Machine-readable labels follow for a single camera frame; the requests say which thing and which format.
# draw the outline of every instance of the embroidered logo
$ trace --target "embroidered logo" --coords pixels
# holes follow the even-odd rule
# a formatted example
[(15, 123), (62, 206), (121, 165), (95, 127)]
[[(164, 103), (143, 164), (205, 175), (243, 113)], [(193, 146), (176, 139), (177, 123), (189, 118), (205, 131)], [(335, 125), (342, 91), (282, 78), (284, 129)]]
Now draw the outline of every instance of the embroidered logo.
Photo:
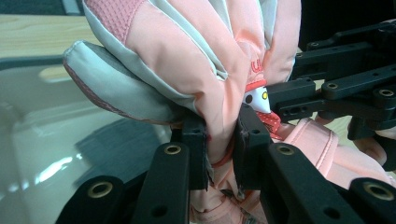
[(259, 59), (256, 62), (251, 62), (251, 70), (254, 73), (259, 73), (263, 71), (262, 64), (260, 63)]

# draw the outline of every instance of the glass surface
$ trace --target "glass surface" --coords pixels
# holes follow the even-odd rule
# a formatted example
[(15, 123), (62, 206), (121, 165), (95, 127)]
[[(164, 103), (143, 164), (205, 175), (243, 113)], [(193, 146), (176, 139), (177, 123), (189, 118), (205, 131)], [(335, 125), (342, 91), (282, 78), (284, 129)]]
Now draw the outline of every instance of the glass surface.
[[(68, 76), (47, 79), (46, 69), (0, 71), (1, 223), (54, 223), (85, 180), (119, 175), (127, 181), (147, 170), (153, 146), (169, 139), (167, 127), (98, 108)], [(131, 125), (135, 133), (128, 133)]]

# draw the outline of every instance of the metal screw head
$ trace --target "metal screw head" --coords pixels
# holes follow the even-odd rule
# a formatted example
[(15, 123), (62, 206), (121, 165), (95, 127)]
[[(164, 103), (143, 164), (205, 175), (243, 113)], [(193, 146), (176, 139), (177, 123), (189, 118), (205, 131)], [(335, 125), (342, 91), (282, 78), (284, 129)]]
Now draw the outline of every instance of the metal screw head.
[(376, 197), (377, 199), (383, 200), (383, 201), (392, 201), (395, 199), (395, 196), (393, 193), (376, 184), (373, 182), (364, 182), (363, 183), (364, 190), (366, 190), (368, 193), (370, 193), (372, 196)]
[(280, 153), (286, 156), (291, 156), (294, 154), (294, 150), (290, 147), (277, 147), (276, 148)]
[(111, 190), (113, 190), (113, 184), (110, 182), (97, 182), (88, 189), (88, 196), (94, 199), (103, 198), (110, 193)]

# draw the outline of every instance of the gray fabric trim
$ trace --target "gray fabric trim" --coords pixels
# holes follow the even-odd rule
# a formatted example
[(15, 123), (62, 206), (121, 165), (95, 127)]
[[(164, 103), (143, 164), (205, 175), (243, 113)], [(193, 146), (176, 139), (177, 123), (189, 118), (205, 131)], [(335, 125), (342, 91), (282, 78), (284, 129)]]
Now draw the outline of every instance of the gray fabric trim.
[(183, 119), (186, 108), (162, 96), (102, 47), (78, 41), (65, 52), (64, 61), (81, 90), (106, 110), (151, 123)]

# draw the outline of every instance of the wooden table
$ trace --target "wooden table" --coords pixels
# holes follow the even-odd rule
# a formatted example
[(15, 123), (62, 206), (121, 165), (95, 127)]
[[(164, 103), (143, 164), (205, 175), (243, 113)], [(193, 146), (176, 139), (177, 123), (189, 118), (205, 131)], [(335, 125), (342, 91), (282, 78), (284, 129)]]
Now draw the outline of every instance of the wooden table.
[(99, 44), (85, 17), (0, 15), (0, 58), (59, 55), (76, 40)]

